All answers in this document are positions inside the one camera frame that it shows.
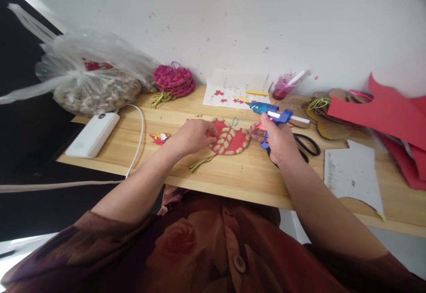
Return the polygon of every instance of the brown floral shirt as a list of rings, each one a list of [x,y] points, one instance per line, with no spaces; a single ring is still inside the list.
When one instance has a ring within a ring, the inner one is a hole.
[[[130,225],[87,212],[13,267],[8,292],[426,292],[391,254],[302,246],[275,208],[199,192]]]

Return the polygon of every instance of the white paper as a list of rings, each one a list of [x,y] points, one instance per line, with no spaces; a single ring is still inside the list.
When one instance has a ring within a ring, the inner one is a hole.
[[[207,78],[204,105],[250,109],[244,102],[271,103],[269,96],[246,94],[246,90],[267,92],[271,83],[268,74],[251,74],[247,72],[215,69],[212,78]]]
[[[336,197],[361,200],[384,217],[374,149],[351,140],[348,144],[349,149],[325,151],[324,183]]]

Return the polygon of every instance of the scissors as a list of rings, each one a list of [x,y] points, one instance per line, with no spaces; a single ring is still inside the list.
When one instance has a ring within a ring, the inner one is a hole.
[[[305,150],[307,153],[309,153],[311,156],[319,156],[321,154],[320,147],[318,146],[318,144],[312,138],[310,138],[308,136],[305,136],[303,134],[300,134],[300,133],[294,133],[293,137],[296,140],[296,142],[302,147],[302,149]],[[303,141],[301,140],[301,138],[307,140],[310,144],[312,144],[312,146],[314,147],[315,151],[312,151],[305,143],[303,143]],[[309,158],[308,158],[307,154],[301,148],[298,148],[298,149],[299,149],[299,152],[300,152],[301,156],[305,160],[305,162],[309,163]],[[268,148],[268,149],[266,149],[266,151],[268,152],[268,156],[270,156],[271,155],[271,149]]]

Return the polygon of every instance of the hand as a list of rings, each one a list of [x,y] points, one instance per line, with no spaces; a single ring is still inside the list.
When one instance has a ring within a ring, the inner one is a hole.
[[[279,124],[277,126],[269,119],[266,113],[263,113],[260,120],[251,125],[248,130],[252,138],[260,142],[265,138],[265,131],[256,129],[260,123],[269,134],[268,143],[271,148],[270,157],[273,163],[280,167],[286,165],[289,161],[303,161],[294,140],[293,132],[287,124]]]
[[[210,121],[188,120],[164,145],[181,157],[196,153],[217,140],[217,130]]]

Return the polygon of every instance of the plastic bag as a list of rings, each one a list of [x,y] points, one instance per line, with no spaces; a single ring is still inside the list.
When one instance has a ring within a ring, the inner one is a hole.
[[[19,5],[9,8],[44,42],[46,55],[35,67],[42,83],[0,97],[0,104],[53,91],[67,111],[92,116],[134,102],[141,91],[157,91],[152,73],[160,63],[118,36],[84,29],[56,36]],[[92,62],[99,69],[90,70]]]

